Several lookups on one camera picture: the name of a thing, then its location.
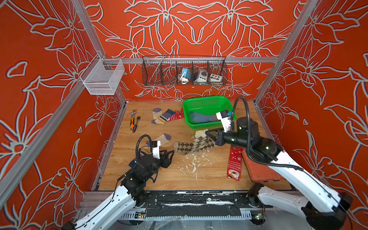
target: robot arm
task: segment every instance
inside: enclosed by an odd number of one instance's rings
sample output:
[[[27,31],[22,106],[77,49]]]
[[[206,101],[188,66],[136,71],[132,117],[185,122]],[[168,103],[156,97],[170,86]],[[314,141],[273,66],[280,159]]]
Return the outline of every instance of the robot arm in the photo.
[[[237,132],[234,132],[232,118],[240,98],[244,101],[247,117],[237,119]],[[231,144],[246,148],[251,160],[275,170],[304,195],[288,195],[257,183],[248,191],[250,204],[282,208],[305,218],[316,230],[340,229],[343,226],[347,210],[353,201],[351,196],[329,188],[296,163],[281,146],[271,139],[261,137],[257,122],[249,117],[248,105],[243,97],[235,101],[231,116],[227,115],[227,111],[216,115],[221,116],[224,128],[206,131],[216,145]]]
[[[139,142],[136,148],[136,164],[133,168],[121,176],[117,182],[123,181],[115,191],[104,200],[97,208],[95,208],[87,216],[77,220],[75,223],[68,222],[63,226],[63,230],[106,230],[116,222],[124,213],[128,212],[135,206],[143,205],[146,200],[146,182],[152,179],[156,181],[158,171],[161,167],[168,168],[172,162],[174,151],[159,150],[160,142],[151,141],[151,155],[145,154],[141,156],[138,150]]]

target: wooden tabletop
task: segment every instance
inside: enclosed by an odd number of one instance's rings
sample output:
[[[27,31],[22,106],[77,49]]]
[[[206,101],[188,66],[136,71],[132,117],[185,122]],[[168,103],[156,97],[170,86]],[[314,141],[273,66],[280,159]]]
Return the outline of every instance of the wooden tabletop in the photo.
[[[167,109],[173,111],[182,108],[182,102],[129,102],[119,133],[116,137],[111,156],[102,176],[99,190],[114,190],[116,180],[130,169],[128,164],[135,158],[135,146],[140,136],[148,134],[152,139],[163,133],[171,136],[171,140],[160,147],[160,150],[173,149],[176,141],[193,142],[196,130],[191,129],[185,119],[169,121],[165,124],[152,124],[152,110],[161,108],[163,112]],[[251,102],[248,103],[250,115],[259,125],[261,136],[267,134],[259,120],[257,112]],[[140,116],[141,120],[135,133],[130,130],[130,113],[137,110],[135,117]],[[243,103],[239,103],[236,108],[237,117],[245,116]],[[143,139],[141,146],[148,139]],[[198,155],[183,156],[175,153],[173,162],[167,169],[161,168],[157,181],[147,182],[146,190],[247,190],[254,182],[249,177],[248,170],[243,162],[240,181],[227,177],[227,161],[230,154],[230,145],[211,149],[209,152],[202,152]],[[290,189],[287,181],[273,181],[263,183],[264,185],[277,190]]]

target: gray sock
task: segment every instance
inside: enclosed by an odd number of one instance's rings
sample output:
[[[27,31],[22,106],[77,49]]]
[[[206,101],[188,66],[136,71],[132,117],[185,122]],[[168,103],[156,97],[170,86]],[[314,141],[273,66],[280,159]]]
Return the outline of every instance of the gray sock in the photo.
[[[204,115],[202,113],[190,112],[189,117],[192,121],[199,122],[199,123],[219,121],[219,119],[217,119],[216,117],[216,114]]]

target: metal bracket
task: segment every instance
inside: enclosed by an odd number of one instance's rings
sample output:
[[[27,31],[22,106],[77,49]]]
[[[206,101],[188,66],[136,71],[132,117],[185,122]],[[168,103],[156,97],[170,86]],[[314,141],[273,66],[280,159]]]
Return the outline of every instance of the metal bracket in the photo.
[[[148,208],[157,208],[159,194],[156,192],[147,193]]]
[[[248,199],[246,192],[235,192],[233,193],[234,204],[236,208],[248,208]]]

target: cable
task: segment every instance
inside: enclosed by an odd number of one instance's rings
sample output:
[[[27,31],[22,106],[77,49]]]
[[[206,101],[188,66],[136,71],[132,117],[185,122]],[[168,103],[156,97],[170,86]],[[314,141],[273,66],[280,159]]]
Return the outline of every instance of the cable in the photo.
[[[137,226],[137,225],[135,225],[135,224],[125,224],[125,223],[122,223],[122,222],[120,222],[119,220],[117,220],[119,223],[121,223],[121,224],[123,224],[123,225],[128,225],[128,226]]]
[[[284,167],[284,168],[292,168],[295,170],[299,170],[299,171],[303,171],[304,168],[296,166],[296,165],[292,165],[292,164],[275,164],[275,163],[264,163],[261,161],[258,161],[256,159],[254,159],[251,155],[250,152],[252,152],[251,149],[251,124],[250,124],[250,115],[249,115],[249,107],[248,107],[248,103],[247,100],[245,99],[245,97],[243,96],[239,96],[234,103],[234,107],[233,107],[233,112],[231,113],[231,130],[234,131],[234,114],[235,114],[235,108],[236,105],[239,101],[239,99],[242,99],[244,102],[244,106],[245,106],[245,111],[247,112],[247,129],[248,129],[248,139],[247,139],[247,150],[246,150],[246,154],[249,157],[249,159],[251,159],[252,161],[254,161],[255,163],[258,164],[262,164],[262,165],[266,165],[266,166],[271,166],[271,167]]]
[[[151,137],[147,134],[142,135],[137,142],[137,145],[135,147],[135,161],[138,162],[141,159],[141,154],[139,153],[139,144],[143,138],[147,137],[149,140],[149,150],[152,152],[152,140]]]
[[[121,177],[119,177],[117,179],[115,189],[114,189],[114,192],[113,192],[113,196],[112,196],[111,200],[107,203],[107,205],[105,205],[105,207],[103,207],[100,211],[98,211],[98,213],[96,213],[93,217],[91,217],[89,220],[87,220],[87,222],[85,222],[83,225],[81,225],[77,228],[74,228],[74,230],[85,226],[88,222],[90,222],[95,216],[97,216],[102,210],[104,210],[114,200],[117,184],[119,183],[120,180],[122,180],[127,174],[131,173],[134,169],[135,169],[135,166],[133,168],[131,168],[129,171],[127,171],[124,175],[122,175]]]
[[[147,208],[148,208],[148,203],[149,203],[148,200],[146,201],[147,201],[147,207],[146,207],[146,210],[144,211],[145,214],[147,214]]]
[[[262,219],[263,219],[263,222],[262,222],[261,226],[263,226],[264,223],[266,222],[264,209],[265,209],[265,205],[263,204],[262,205]]]
[[[312,175],[310,175],[307,171],[303,170],[303,172],[305,174],[307,174],[310,178],[312,178],[312,180],[314,180],[314,182],[316,182],[330,197],[332,197],[332,199],[334,199],[336,201],[336,203],[338,204],[338,206],[340,205],[340,203],[335,199],[335,197],[333,197],[333,195],[331,193],[329,193],[320,183],[318,183],[318,181],[316,180],[316,178],[314,178]],[[347,218],[350,221],[350,229],[353,230],[353,223],[351,222],[351,219],[349,217],[349,213],[344,209],[344,207],[342,205],[340,205],[340,207],[343,209],[343,211],[346,213]]]

